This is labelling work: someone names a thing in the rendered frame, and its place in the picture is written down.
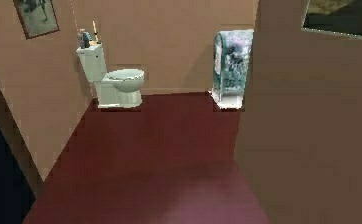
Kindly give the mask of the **white toilet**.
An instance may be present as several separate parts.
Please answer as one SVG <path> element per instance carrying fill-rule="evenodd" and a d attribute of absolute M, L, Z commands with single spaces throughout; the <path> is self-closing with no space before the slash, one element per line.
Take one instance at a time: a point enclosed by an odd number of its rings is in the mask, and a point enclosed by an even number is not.
<path fill-rule="evenodd" d="M 108 71 L 102 44 L 78 47 L 76 53 L 87 81 L 95 87 L 99 108 L 134 108 L 142 103 L 143 70 Z"/>

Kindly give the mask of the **orange candle stick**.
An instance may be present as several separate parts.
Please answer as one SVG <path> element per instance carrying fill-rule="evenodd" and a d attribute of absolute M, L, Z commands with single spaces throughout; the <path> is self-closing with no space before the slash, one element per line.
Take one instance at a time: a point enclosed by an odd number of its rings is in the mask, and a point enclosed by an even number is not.
<path fill-rule="evenodd" d="M 100 44 L 100 41 L 99 41 L 99 38 L 98 38 L 98 31 L 97 31 L 96 23 L 95 23 L 94 20 L 92 21 L 92 26 L 93 26 L 93 34 L 94 34 L 94 38 L 95 38 L 92 41 L 92 44 Z"/>

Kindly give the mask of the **teal round brush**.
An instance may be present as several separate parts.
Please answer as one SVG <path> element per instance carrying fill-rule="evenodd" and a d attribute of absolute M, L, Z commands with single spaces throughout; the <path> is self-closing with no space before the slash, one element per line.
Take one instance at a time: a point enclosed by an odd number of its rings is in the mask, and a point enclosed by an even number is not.
<path fill-rule="evenodd" d="M 87 31 L 82 32 L 82 39 L 83 39 L 83 47 L 82 48 L 83 49 L 84 48 L 89 48 L 90 47 L 90 41 L 92 40 L 89 32 L 87 32 Z"/>

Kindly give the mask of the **grey framed wall picture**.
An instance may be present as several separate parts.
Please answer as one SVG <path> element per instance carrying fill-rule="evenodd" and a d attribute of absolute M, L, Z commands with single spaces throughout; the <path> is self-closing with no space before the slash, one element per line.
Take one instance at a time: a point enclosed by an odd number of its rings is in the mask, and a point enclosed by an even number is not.
<path fill-rule="evenodd" d="M 60 30 L 52 0 L 12 0 L 26 39 Z"/>

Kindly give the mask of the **dark framed wall picture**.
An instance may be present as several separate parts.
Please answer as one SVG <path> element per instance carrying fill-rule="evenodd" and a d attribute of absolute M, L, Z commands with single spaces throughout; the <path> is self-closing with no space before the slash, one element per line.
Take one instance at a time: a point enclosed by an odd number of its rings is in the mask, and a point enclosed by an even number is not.
<path fill-rule="evenodd" d="M 362 37 L 362 0 L 308 0 L 301 27 Z"/>

